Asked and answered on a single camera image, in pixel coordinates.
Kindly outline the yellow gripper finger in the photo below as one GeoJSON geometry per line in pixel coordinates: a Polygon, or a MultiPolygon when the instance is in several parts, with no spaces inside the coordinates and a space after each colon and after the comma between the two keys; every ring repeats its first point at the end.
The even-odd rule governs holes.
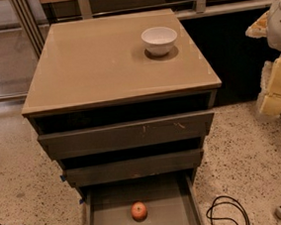
{"type": "Polygon", "coordinates": [[[264,63],[260,81],[258,112],[270,117],[281,115],[281,55],[264,63]]]}
{"type": "Polygon", "coordinates": [[[257,21],[252,23],[245,32],[245,35],[249,38],[261,39],[267,35],[267,15],[268,13],[263,13],[257,21]]]}

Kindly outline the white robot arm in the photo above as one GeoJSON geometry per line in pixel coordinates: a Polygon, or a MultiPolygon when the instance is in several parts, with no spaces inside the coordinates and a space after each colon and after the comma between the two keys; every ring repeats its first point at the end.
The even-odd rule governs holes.
{"type": "MultiPolygon", "coordinates": [[[[264,37],[268,47],[281,53],[281,0],[275,0],[268,12],[246,29],[245,35],[255,39],[264,37]]],[[[273,62],[264,63],[256,102],[260,116],[281,115],[281,55],[273,62]]]]}

